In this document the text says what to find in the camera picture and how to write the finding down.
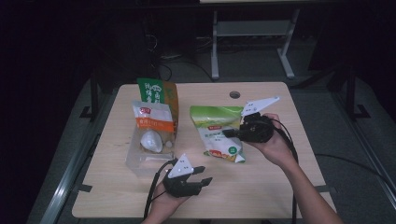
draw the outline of cable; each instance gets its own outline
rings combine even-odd
[[[207,73],[206,70],[201,65],[199,65],[197,63],[192,63],[192,62],[188,62],[188,61],[184,61],[184,62],[167,62],[167,63],[190,63],[190,64],[193,64],[193,65],[201,68],[201,70],[204,71],[204,73],[210,78],[210,80],[213,81],[212,76],[210,76],[209,73]]]
[[[163,170],[163,168],[165,168],[165,166],[167,166],[169,164],[175,165],[176,162],[177,162],[177,159],[174,159],[172,161],[167,161],[166,163],[164,163],[163,166],[157,171],[154,178],[152,179],[151,187],[148,192],[148,199],[146,201],[145,215],[143,217],[143,220],[145,220],[149,215],[149,206],[151,205],[151,202],[154,201],[154,199],[161,196],[162,194],[164,194],[164,192],[163,192],[160,195],[158,195],[157,197],[155,197],[154,199],[151,199],[152,195],[154,194],[155,187],[157,187],[157,182],[158,182],[158,179],[160,178],[161,171]]]
[[[196,48],[197,53],[202,53],[202,52],[204,52],[204,49],[208,49],[208,48],[212,47],[213,40],[211,37],[208,37],[208,36],[201,37],[201,38],[197,37],[197,40],[201,40],[201,39],[202,40],[208,39],[208,40],[204,44],[197,46],[197,48]]]
[[[169,81],[171,79],[172,75],[173,75],[172,69],[169,66],[166,66],[165,64],[162,64],[162,63],[160,63],[159,66],[165,67],[169,71],[169,76],[166,79],[163,79],[163,77],[161,76],[161,73],[159,73],[160,79],[164,80],[164,81]]]
[[[158,45],[158,39],[157,37],[155,37],[155,35],[146,35],[146,37],[148,37],[148,42],[150,41],[151,38],[154,39],[154,46],[152,48],[148,48],[148,51],[153,52]]]
[[[333,159],[337,159],[340,161],[346,161],[352,164],[355,164],[357,166],[359,166],[360,168],[363,168],[364,170],[372,173],[373,175],[378,176],[379,178],[381,178],[382,181],[384,181],[384,183],[388,186],[388,188],[390,189],[390,191],[393,193],[393,195],[396,195],[396,189],[392,186],[392,184],[384,177],[382,176],[379,172],[377,172],[376,170],[372,169],[371,167],[368,167],[366,165],[363,165],[361,163],[358,163],[356,161],[352,161],[343,157],[338,157],[338,156],[334,156],[334,155],[328,155],[328,154],[322,154],[322,153],[315,153],[315,156],[320,156],[320,157],[328,157],[328,158],[333,158]]]
[[[283,129],[285,129],[286,132],[284,132],[282,129],[278,129],[277,127],[274,127],[274,130],[280,134],[280,136],[282,136],[282,138],[285,140],[286,145],[288,146],[288,148],[291,151],[291,154],[293,155],[293,158],[297,161],[298,163],[298,155],[297,155],[297,151],[296,148],[294,147],[293,141],[291,139],[291,135],[288,131],[288,129],[286,128],[286,126],[281,123],[279,120],[277,119],[270,119],[272,121],[278,122]],[[296,197],[294,196],[293,193],[293,200],[292,200],[292,208],[291,208],[291,223],[292,224],[296,224],[297,223],[297,200]]]

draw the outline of food package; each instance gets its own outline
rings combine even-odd
[[[178,125],[178,97],[176,84],[153,78],[138,78],[137,84],[139,85],[142,102],[169,105],[176,135]]]
[[[222,133],[223,130],[239,128],[242,109],[242,106],[191,106],[190,116],[204,142],[205,155],[245,162],[242,142]]]
[[[175,143],[175,128],[169,105],[132,102],[140,149],[149,153],[167,154]]]

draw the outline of hand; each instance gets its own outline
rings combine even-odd
[[[279,116],[276,114],[264,114],[270,119],[279,120]],[[273,121],[275,127],[282,129],[280,123]],[[257,148],[264,157],[275,165],[283,168],[285,165],[295,162],[290,149],[286,145],[285,140],[280,136],[278,132],[274,132],[274,135],[266,143],[251,143],[247,142],[249,145]]]
[[[161,182],[154,190],[154,200],[151,202],[151,209],[148,217],[143,223],[155,224],[164,222],[189,198],[190,197],[175,198],[166,192],[163,182]]]

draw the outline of plastic bag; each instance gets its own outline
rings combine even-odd
[[[175,143],[175,126],[169,105],[132,102],[140,146],[144,151],[170,153]]]
[[[234,137],[227,138],[222,130],[238,129],[242,106],[193,105],[190,116],[205,144],[206,155],[227,161],[245,162],[242,142]]]

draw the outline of dark background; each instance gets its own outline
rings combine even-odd
[[[155,77],[155,71],[134,66],[151,62],[146,51],[134,49],[131,43],[133,54],[128,56],[111,47],[111,43],[125,41],[121,36],[128,30],[123,24],[133,24],[135,41],[144,42],[137,17],[131,15],[132,19],[126,20],[114,13],[77,10],[76,2],[0,3],[0,220],[4,223],[24,223],[28,218],[73,104],[93,70],[107,69],[110,75],[100,84],[109,90],[138,76]],[[303,10],[296,37],[317,35],[311,67],[324,69],[347,61],[372,86],[378,101],[395,119],[396,18],[395,7],[385,2],[352,1],[336,7],[328,17],[320,17],[320,24],[315,20],[320,16],[317,11]],[[211,22],[200,15],[194,20],[184,17],[187,22]],[[111,24],[118,25],[117,31],[109,33],[109,27],[115,27]],[[173,38],[185,40],[202,31],[188,32],[184,37],[168,37],[172,38],[170,43]],[[104,38],[103,34],[113,35]],[[96,37],[96,46],[92,46]],[[131,57],[133,63],[120,68],[100,53],[93,57],[97,46],[114,50],[113,56],[119,59]],[[135,55],[145,55],[144,61],[137,61]],[[120,75],[125,71],[131,76]]]

